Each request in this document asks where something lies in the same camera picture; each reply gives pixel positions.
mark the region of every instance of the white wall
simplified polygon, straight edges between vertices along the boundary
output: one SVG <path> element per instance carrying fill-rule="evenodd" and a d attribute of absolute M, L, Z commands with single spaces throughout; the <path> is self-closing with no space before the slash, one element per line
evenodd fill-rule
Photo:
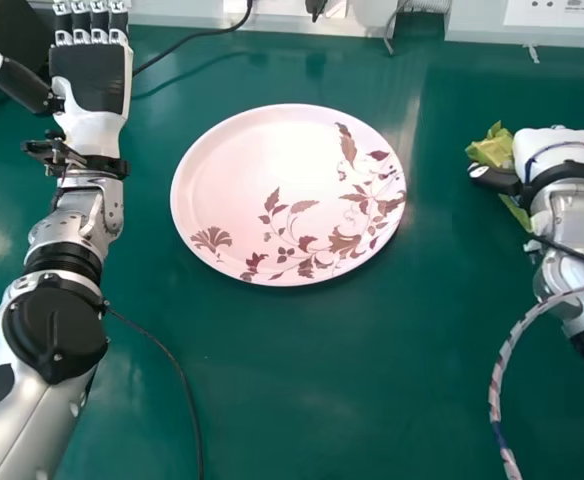
<path fill-rule="evenodd" d="M 584 47 L 584 28 L 503 25 L 507 0 L 452 0 L 446 40 Z"/>
<path fill-rule="evenodd" d="M 33 0 L 33 4 L 52 0 Z M 255 15 L 245 28 L 277 32 L 315 33 L 380 37 L 398 0 L 350 0 L 345 19 L 320 19 L 313 24 L 307 17 Z M 145 25 L 183 27 L 229 26 L 238 16 L 223 13 L 223 0 L 132 0 L 130 20 Z"/>

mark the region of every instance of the sticker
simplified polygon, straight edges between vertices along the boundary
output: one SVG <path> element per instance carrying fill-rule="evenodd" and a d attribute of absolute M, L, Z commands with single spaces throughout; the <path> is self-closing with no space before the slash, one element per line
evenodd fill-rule
<path fill-rule="evenodd" d="M 479 167 L 479 168 L 477 168 L 475 170 L 472 170 L 470 172 L 470 177 L 472 177 L 472 178 L 479 178 L 481 175 L 483 175 L 489 169 L 490 169 L 490 167 L 486 167 L 486 166 Z"/>

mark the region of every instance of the cable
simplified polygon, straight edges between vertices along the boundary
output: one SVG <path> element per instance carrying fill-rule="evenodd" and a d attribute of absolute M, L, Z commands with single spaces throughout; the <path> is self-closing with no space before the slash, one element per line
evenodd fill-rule
<path fill-rule="evenodd" d="M 499 350 L 499 357 L 492 370 L 492 381 L 490 382 L 490 389 L 488 393 L 488 403 L 490 405 L 490 423 L 496 436 L 496 441 L 499 444 L 501 458 L 503 460 L 503 468 L 509 480 L 522 480 L 521 471 L 514 458 L 514 453 L 508 447 L 507 441 L 501 431 L 501 385 L 503 384 L 503 374 L 508 367 L 508 362 L 512 355 L 512 351 L 519 339 L 530 325 L 543 313 L 547 312 L 559 303 L 566 302 L 577 298 L 584 293 L 584 287 L 569 290 L 567 292 L 552 295 L 540 303 L 536 304 L 522 320 L 519 320 L 512 330 L 508 339 L 503 343 Z"/>
<path fill-rule="evenodd" d="M 390 34 L 390 30 L 392 29 L 392 22 L 394 21 L 394 19 L 396 17 L 399 16 L 399 13 L 401 13 L 403 11 L 403 9 L 407 6 L 409 1 L 410 0 L 401 0 L 401 2 L 399 3 L 399 6 L 396 7 L 396 9 L 392 12 L 392 15 L 390 15 L 390 18 L 388 18 L 388 22 L 385 24 L 385 32 L 383 33 L 383 42 L 385 43 L 385 46 L 387 47 L 388 52 L 390 52 L 390 56 L 394 55 L 394 48 L 392 47 L 392 44 L 390 43 L 390 39 L 393 36 Z"/>
<path fill-rule="evenodd" d="M 187 37 L 182 38 L 181 40 L 179 40 L 177 43 L 175 43 L 174 45 L 172 45 L 167 50 L 164 50 L 163 52 L 159 53 L 156 57 L 151 58 L 150 60 L 148 60 L 147 62 L 145 62 L 140 67 L 137 67 L 134 70 L 134 72 L 132 72 L 132 76 L 136 76 L 139 73 L 141 73 L 142 71 L 147 70 L 152 65 L 154 65 L 157 62 L 159 62 L 160 60 L 163 60 L 170 53 L 172 53 L 173 51 L 175 51 L 177 48 L 181 47 L 183 44 L 189 42 L 190 40 L 194 40 L 195 38 L 199 38 L 199 37 L 211 37 L 211 36 L 214 36 L 214 35 L 223 35 L 225 33 L 232 33 L 232 32 L 237 31 L 239 28 L 241 28 L 243 25 L 245 25 L 245 23 L 250 18 L 250 15 L 252 14 L 252 6 L 254 4 L 254 0 L 247 0 L 247 1 L 248 1 L 248 8 L 247 8 L 247 10 L 246 10 L 245 15 L 243 16 L 243 18 L 239 21 L 239 23 L 237 23 L 235 25 L 232 25 L 229 28 L 222 28 L 222 29 L 219 29 L 219 30 L 205 30 L 203 32 L 197 32 L 197 33 L 194 33 L 192 35 L 188 35 Z"/>
<path fill-rule="evenodd" d="M 573 248 L 570 248 L 566 245 L 562 245 L 560 243 L 555 242 L 554 240 L 550 240 L 549 238 L 542 237 L 540 235 L 536 235 L 534 233 L 530 234 L 530 237 L 533 240 L 536 240 L 539 243 L 542 243 L 546 247 L 554 248 L 555 250 L 559 250 L 563 253 L 570 255 L 571 257 L 578 258 L 579 260 L 584 261 L 584 253 L 578 252 Z"/>
<path fill-rule="evenodd" d="M 196 446 L 196 464 L 197 464 L 197 479 L 204 480 L 205 479 L 205 465 L 204 465 L 204 455 L 203 455 L 203 435 L 201 434 L 201 423 L 199 422 L 199 415 L 196 410 L 196 403 L 194 401 L 194 394 L 192 392 L 192 386 L 188 380 L 188 377 L 185 375 L 185 372 L 179 362 L 174 358 L 174 355 L 167 349 L 165 345 L 163 345 L 154 335 L 150 332 L 145 330 L 143 327 L 137 325 L 136 323 L 126 320 L 123 315 L 116 312 L 110 306 L 109 301 L 104 301 L 103 305 L 105 306 L 106 311 L 110 312 L 114 315 L 117 319 L 119 319 L 122 323 L 127 325 L 128 327 L 133 328 L 141 335 L 149 338 L 157 347 L 159 347 L 163 353 L 165 353 L 166 357 L 170 359 L 174 368 L 179 372 L 179 376 L 181 377 L 181 383 L 183 384 L 183 389 L 185 390 L 185 396 L 188 403 L 188 410 L 190 411 L 190 419 L 192 421 L 192 427 L 194 429 L 194 443 Z"/>

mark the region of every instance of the metal bracket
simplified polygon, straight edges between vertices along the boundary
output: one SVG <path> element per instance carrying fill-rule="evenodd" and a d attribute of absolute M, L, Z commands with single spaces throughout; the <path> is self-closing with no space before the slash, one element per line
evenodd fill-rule
<path fill-rule="evenodd" d="M 123 228 L 123 182 L 115 178 L 69 175 L 60 185 L 62 190 L 99 188 L 103 195 L 103 222 L 109 233 L 117 235 Z"/>

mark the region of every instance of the white robotic hand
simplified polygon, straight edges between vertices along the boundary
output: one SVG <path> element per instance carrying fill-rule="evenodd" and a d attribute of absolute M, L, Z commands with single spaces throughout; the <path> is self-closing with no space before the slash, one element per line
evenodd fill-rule
<path fill-rule="evenodd" d="M 55 120 L 80 155 L 119 158 L 127 121 L 134 53 L 124 1 L 55 0 L 56 45 L 50 50 L 52 92 L 63 101 Z"/>

